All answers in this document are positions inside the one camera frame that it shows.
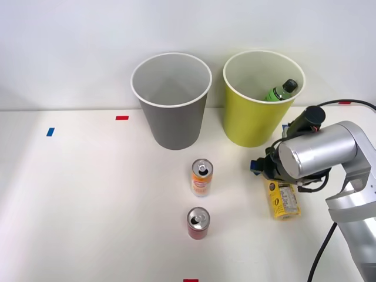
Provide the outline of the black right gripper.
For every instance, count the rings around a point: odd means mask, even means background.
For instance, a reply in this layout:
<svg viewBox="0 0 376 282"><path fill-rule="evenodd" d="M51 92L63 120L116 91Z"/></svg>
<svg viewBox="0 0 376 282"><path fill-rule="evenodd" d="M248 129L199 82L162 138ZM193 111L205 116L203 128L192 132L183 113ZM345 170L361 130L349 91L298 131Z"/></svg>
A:
<svg viewBox="0 0 376 282"><path fill-rule="evenodd" d="M250 171L256 176L263 174L269 180L287 182L287 172L274 147L266 148L265 158L259 157L257 160L251 160Z"/></svg>

